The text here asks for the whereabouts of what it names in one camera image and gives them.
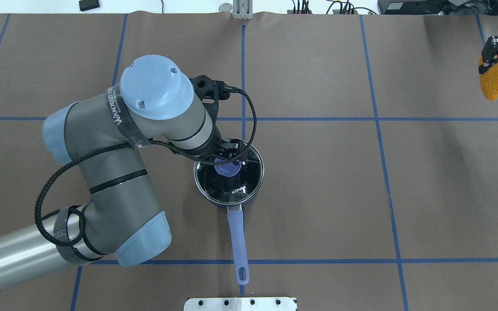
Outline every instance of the robotic arm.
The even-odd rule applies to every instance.
[[[218,101],[231,92],[246,96],[205,76],[188,79],[170,59],[147,55],[124,70],[118,85],[49,116],[44,143],[57,161],[68,164],[40,193],[36,224],[0,238],[0,291],[105,254],[133,266],[165,250],[172,236],[137,149],[160,144],[205,164],[243,161],[255,127],[243,150],[243,144],[223,141],[216,127]],[[203,98],[214,102],[203,104]],[[169,141],[152,139],[158,135]],[[76,164],[92,201],[41,217],[45,193]]]

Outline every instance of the purple handle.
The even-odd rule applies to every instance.
[[[228,224],[232,236],[236,280],[239,285],[245,285],[249,283],[249,263],[247,262],[247,248],[245,248],[245,233],[243,233],[243,211],[229,212]]]

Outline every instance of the white bracket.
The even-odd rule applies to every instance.
[[[297,311],[297,298],[192,298],[185,302],[184,311]]]
[[[253,19],[253,0],[233,0],[233,19]]]

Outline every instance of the gray tabletop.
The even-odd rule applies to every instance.
[[[245,296],[297,297],[300,310],[498,310],[498,100],[477,72],[495,34],[498,16],[0,15],[0,235],[33,223],[59,168],[44,118],[160,54],[255,103],[265,180],[246,207]],[[219,117],[223,136],[249,135],[241,97]],[[199,193],[193,163],[141,153],[170,247],[136,267],[106,256],[8,289],[0,310],[181,310],[239,295],[225,211]],[[73,169],[45,204],[88,201]]]

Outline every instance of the brand logo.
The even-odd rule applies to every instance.
[[[234,193],[238,193],[238,192],[240,192],[240,191],[245,192],[245,189],[246,189],[246,188],[247,188],[247,187],[245,187],[245,186],[243,186],[243,187],[239,187],[239,188],[235,189],[234,191],[232,191],[232,194],[234,194]]]
[[[115,90],[112,90],[112,88],[107,90],[107,100],[109,101],[109,107],[111,108],[112,118],[116,125],[119,126],[122,123],[122,118],[120,118],[119,115],[122,111],[118,108]]]

